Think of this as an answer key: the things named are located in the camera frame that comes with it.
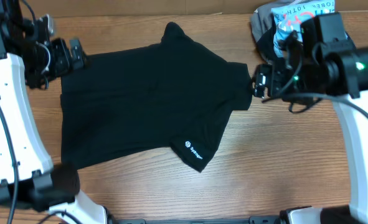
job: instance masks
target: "wooden table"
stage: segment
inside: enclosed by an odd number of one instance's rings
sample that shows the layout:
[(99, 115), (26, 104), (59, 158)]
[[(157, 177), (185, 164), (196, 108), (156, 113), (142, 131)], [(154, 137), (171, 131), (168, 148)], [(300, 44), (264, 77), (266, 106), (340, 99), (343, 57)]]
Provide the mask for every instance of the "wooden table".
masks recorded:
[[(88, 54), (160, 42), (169, 21), (195, 41), (231, 62), (261, 63), (249, 14), (123, 16), (57, 19), (58, 36), (79, 37)], [(368, 12), (343, 12), (358, 47), (368, 45)], [(40, 136), (60, 162), (60, 81), (48, 91), (29, 90)], [(202, 173), (181, 162), (170, 148), (153, 149), (79, 170), (82, 190), (117, 218), (247, 218), (312, 205), (349, 202), (349, 174), (342, 132), (330, 102), (304, 114), (288, 104), (261, 104), (232, 113), (215, 157)], [(0, 223), (9, 210), (0, 208)], [(17, 210), (14, 223), (37, 223), (45, 214)], [(50, 223), (58, 223), (57, 218)]]

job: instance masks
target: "wooden surface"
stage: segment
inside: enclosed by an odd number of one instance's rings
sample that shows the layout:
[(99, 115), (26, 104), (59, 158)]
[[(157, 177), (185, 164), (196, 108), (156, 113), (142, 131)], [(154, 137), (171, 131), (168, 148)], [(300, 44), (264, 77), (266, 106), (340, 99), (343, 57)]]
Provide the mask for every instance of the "wooden surface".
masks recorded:
[[(228, 61), (247, 63), (253, 73), (261, 60), (249, 16), (76, 17), (57, 23), (59, 36), (79, 37), (88, 54), (97, 54), (158, 43), (165, 25), (174, 21), (195, 41)], [(343, 18), (355, 43), (368, 45), (368, 12), (347, 12)], [(29, 90), (40, 136), (55, 163), (60, 162), (59, 95), (59, 81), (48, 91)], [(247, 218), (303, 205), (348, 203), (346, 153), (331, 104), (323, 102), (299, 115), (287, 107), (281, 101), (262, 105), (254, 98), (248, 111), (234, 112), (202, 173), (182, 163), (170, 148), (153, 149), (80, 170), (82, 190), (117, 218), (148, 220)], [(8, 209), (0, 208), (0, 223), (7, 214)], [(35, 223), (43, 216), (17, 211), (14, 223)]]
[[(275, 0), (27, 0), (38, 16), (132, 16), (253, 13)], [(368, 0), (336, 0), (337, 11), (368, 10)], [(22, 5), (26, 16), (29, 11)]]

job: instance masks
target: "black cloth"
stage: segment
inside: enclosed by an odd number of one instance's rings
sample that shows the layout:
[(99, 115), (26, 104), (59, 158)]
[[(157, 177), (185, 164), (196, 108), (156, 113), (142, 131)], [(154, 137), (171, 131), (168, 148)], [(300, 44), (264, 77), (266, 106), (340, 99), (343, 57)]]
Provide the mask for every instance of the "black cloth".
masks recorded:
[(62, 162), (84, 168), (170, 146), (201, 172), (232, 110), (248, 110), (247, 65), (229, 63), (170, 22), (160, 44), (92, 55), (62, 78)]

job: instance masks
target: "robotic arm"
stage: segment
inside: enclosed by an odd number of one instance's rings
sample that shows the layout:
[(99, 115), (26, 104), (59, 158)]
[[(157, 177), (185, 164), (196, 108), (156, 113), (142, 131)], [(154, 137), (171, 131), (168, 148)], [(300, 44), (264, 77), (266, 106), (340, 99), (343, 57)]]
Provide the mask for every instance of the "robotic arm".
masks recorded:
[[(40, 140), (26, 85), (47, 89), (50, 81), (88, 62), (78, 40), (70, 41), (70, 50), (63, 39), (50, 41), (53, 19), (36, 19), (31, 13), (32, 21), (24, 19), (18, 1), (0, 0), (0, 205), (11, 207), (9, 223), (15, 208), (48, 211), (68, 223), (116, 223), (80, 190), (73, 167), (53, 165)], [(253, 92), (264, 97), (268, 88), (269, 100), (282, 98), (305, 105), (305, 110), (322, 98), (335, 99), (349, 159), (351, 202), (339, 210), (286, 210), (276, 220), (368, 223), (368, 119), (339, 103), (351, 101), (368, 112), (368, 48), (357, 50), (345, 38), (339, 14), (315, 17), (302, 28), (304, 45), (296, 41), (296, 33), (285, 40), (288, 58), (274, 66), (260, 65)]]

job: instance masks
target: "gray fabric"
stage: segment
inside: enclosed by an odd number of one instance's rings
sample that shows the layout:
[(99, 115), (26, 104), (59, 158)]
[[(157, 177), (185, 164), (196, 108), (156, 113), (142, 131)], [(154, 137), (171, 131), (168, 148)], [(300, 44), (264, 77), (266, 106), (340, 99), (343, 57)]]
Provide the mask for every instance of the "gray fabric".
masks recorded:
[(312, 0), (277, 0), (260, 6), (250, 18), (252, 23), (252, 33), (256, 42), (260, 40), (261, 36), (271, 29), (274, 24), (274, 18), (271, 14), (271, 9), (281, 6), (287, 6), (289, 4), (298, 4), (303, 2), (310, 2)]

